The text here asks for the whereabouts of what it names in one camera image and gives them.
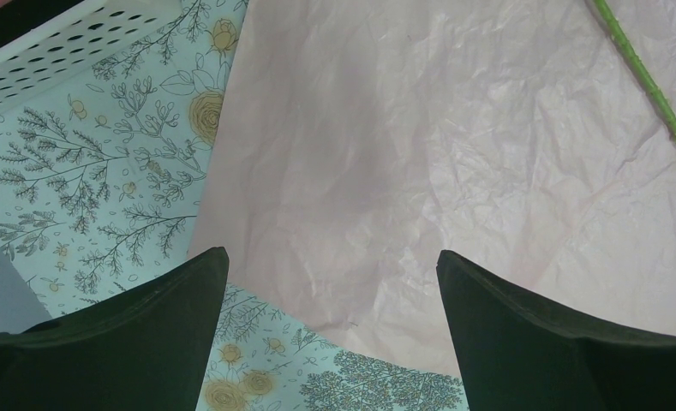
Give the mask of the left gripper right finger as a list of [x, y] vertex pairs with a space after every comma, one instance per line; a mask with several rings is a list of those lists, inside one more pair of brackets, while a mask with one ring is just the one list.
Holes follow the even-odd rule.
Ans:
[[579, 312], [445, 250], [440, 295], [473, 410], [676, 410], [676, 336]]

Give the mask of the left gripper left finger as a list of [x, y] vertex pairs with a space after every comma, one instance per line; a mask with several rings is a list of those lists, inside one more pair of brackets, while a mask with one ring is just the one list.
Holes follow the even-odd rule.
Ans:
[[230, 261], [177, 268], [19, 334], [0, 333], [0, 410], [193, 410]]

